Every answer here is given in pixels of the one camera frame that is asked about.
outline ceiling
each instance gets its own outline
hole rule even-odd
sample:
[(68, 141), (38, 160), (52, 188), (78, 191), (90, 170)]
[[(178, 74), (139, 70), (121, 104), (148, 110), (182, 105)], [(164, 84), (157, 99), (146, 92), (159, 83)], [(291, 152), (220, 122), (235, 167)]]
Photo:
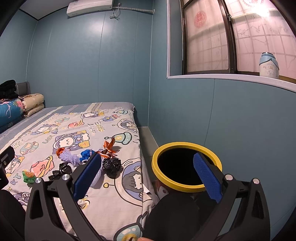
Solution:
[(58, 9), (66, 7), (74, 0), (26, 0), (20, 7), (21, 10), (40, 19)]

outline blue jar lid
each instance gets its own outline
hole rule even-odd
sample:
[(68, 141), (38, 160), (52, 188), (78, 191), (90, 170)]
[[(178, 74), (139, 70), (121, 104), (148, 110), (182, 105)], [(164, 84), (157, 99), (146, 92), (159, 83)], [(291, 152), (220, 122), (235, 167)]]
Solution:
[(268, 61), (272, 61), (279, 69), (279, 64), (272, 53), (269, 53), (269, 52), (262, 53), (260, 61), (259, 61), (259, 65), (264, 64)]

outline black trash bag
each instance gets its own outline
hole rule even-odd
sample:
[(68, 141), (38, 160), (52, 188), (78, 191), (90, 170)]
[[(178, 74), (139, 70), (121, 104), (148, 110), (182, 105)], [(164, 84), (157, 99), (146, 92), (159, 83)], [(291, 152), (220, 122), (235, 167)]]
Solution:
[(48, 177), (50, 181), (59, 179), (64, 174), (71, 174), (72, 168), (67, 162), (60, 163), (59, 170), (52, 171), (52, 175)]
[(118, 158), (105, 158), (102, 168), (108, 177), (116, 178), (117, 172), (121, 169), (121, 160)]

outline purple fuzzy toy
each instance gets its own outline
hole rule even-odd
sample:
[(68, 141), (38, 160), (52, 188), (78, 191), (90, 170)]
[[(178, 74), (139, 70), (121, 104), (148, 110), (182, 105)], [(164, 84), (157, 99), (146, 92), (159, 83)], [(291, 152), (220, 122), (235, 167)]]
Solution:
[(72, 155), (68, 149), (63, 150), (59, 157), (63, 161), (71, 163), (73, 167), (77, 167), (81, 163), (79, 157), (75, 154)]

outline floor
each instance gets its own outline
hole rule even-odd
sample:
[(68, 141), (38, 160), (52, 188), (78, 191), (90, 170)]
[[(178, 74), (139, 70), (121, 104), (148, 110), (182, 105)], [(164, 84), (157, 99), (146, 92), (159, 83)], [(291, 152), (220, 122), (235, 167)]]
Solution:
[(151, 179), (151, 181), (156, 180), (156, 176), (154, 175), (151, 167), (151, 161), (152, 161), (152, 156), (155, 152), (155, 150), (158, 148), (158, 145), (151, 134), (149, 127), (138, 127), (139, 129), (139, 134), (140, 134), (140, 143), (141, 143), (141, 149), (143, 152), (143, 156), (147, 165), (148, 169), (148, 174)]

